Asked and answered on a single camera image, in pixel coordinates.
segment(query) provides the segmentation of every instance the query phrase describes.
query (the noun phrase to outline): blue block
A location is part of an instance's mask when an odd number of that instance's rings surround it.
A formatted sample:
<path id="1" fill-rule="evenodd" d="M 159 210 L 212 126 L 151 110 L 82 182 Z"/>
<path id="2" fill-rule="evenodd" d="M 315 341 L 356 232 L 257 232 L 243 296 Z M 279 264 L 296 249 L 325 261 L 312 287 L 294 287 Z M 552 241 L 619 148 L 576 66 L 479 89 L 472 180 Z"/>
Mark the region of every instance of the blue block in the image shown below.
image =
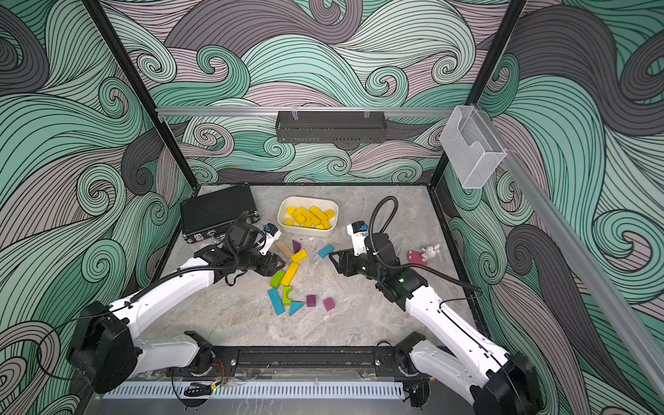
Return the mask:
<path id="1" fill-rule="evenodd" d="M 304 303 L 301 303 L 299 301 L 291 301 L 291 309 L 288 315 L 293 315 L 295 312 L 304 306 Z"/>
<path id="2" fill-rule="evenodd" d="M 326 247 L 318 251 L 318 256 L 324 258 L 329 255 L 330 252 L 334 251 L 334 246 L 327 244 Z"/>
<path id="3" fill-rule="evenodd" d="M 283 314 L 286 309 L 282 304 L 282 299 L 279 298 L 279 292 L 275 288 L 272 288 L 270 291 L 268 291 L 268 295 L 270 296 L 270 301 L 272 301 L 274 312 L 277 313 L 277 315 Z"/>

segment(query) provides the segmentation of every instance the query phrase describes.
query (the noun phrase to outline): pink block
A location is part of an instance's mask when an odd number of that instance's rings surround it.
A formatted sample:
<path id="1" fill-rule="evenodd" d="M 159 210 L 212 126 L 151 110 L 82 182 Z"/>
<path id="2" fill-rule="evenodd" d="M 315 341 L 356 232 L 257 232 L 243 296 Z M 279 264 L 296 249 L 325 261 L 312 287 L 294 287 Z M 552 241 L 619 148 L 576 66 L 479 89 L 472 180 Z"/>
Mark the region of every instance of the pink block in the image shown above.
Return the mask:
<path id="1" fill-rule="evenodd" d="M 429 263 L 422 259 L 422 253 L 417 251 L 408 251 L 408 262 L 427 266 Z"/>
<path id="2" fill-rule="evenodd" d="M 323 300 L 323 305 L 325 306 L 325 309 L 327 311 L 330 311 L 331 309 L 334 308 L 334 300 L 332 299 L 332 297 L 328 297 Z"/>

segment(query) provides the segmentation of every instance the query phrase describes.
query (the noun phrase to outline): green block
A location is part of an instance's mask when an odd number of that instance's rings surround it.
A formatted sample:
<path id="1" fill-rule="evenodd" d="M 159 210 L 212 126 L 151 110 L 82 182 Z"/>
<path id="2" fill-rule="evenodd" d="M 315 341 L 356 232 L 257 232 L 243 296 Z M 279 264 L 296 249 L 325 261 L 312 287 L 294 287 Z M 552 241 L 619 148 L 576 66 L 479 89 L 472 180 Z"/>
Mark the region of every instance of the green block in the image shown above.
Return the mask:
<path id="1" fill-rule="evenodd" d="M 272 277 L 272 279 L 270 280 L 270 287 L 279 288 L 279 284 L 282 283 L 282 279 L 284 278 L 284 275 L 286 275 L 285 272 L 277 271 L 277 273 L 274 274 L 274 277 Z"/>
<path id="2" fill-rule="evenodd" d="M 291 303 L 290 298 L 288 298 L 288 294 L 290 294 L 292 291 L 293 287 L 284 286 L 284 295 L 282 296 L 282 303 L 284 305 L 289 305 Z"/>

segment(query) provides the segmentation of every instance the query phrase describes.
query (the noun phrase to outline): teal triangle block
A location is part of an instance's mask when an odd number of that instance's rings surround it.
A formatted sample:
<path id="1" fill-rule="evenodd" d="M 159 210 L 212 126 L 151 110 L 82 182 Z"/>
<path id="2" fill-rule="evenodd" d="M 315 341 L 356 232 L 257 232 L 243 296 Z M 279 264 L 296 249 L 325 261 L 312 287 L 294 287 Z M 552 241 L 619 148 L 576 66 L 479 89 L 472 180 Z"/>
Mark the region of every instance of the teal triangle block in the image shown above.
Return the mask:
<path id="1" fill-rule="evenodd" d="M 288 313 L 288 315 L 293 315 L 295 312 L 299 309 L 301 309 L 304 306 L 304 303 L 301 303 L 299 301 L 291 301 L 291 309 Z"/>

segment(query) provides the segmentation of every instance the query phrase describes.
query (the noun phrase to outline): gray marble surface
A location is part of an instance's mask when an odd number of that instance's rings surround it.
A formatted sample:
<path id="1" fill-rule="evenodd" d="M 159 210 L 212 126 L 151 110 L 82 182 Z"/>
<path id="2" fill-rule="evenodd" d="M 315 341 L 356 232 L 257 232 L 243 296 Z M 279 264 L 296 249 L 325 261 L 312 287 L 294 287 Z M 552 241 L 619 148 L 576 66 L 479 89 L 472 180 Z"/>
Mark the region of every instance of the gray marble surface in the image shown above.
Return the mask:
<path id="1" fill-rule="evenodd" d="M 205 186 L 201 194 L 219 190 L 221 186 Z M 276 224 L 281 202 L 289 196 L 330 199 L 339 205 L 339 222 L 331 236 L 310 237 L 283 233 L 282 240 L 292 247 L 292 240 L 302 244 L 309 257 L 300 263 L 293 279 L 292 300 L 306 301 L 307 294 L 315 294 L 315 308 L 306 305 L 289 317 L 288 308 L 277 316 L 268 298 L 270 279 L 248 272 L 228 287 L 223 281 L 201 290 L 169 310 L 155 321 L 144 337 L 161 337 L 198 331 L 213 345 L 375 345 L 380 340 L 396 344 L 412 331 L 419 331 L 433 339 L 433 334 L 418 320 L 387 301 L 374 288 L 374 283 L 362 276 L 345 277 L 337 274 L 329 259 L 317 253 L 327 244 L 336 250 L 352 248 L 345 225 L 356 220 L 369 222 L 371 212 L 383 197 L 396 196 L 399 209 L 387 229 L 397 255 L 406 261 L 409 250 L 419 250 L 430 244 L 441 244 L 441 252 L 429 265 L 450 276 L 456 270 L 446 248 L 438 219 L 424 186 L 252 186 L 256 206 L 261 215 L 258 224 Z M 377 225 L 391 211 L 391 203 L 381 210 Z M 172 272 L 189 259 L 195 251 L 212 240 L 187 244 L 178 239 L 167 263 L 165 274 Z M 279 252 L 273 246 L 273 252 Z M 427 271 L 419 271 L 442 299 L 464 297 L 463 290 Z M 323 300 L 332 297 L 335 309 L 327 312 Z M 466 301 L 450 303 L 466 321 L 474 326 Z"/>

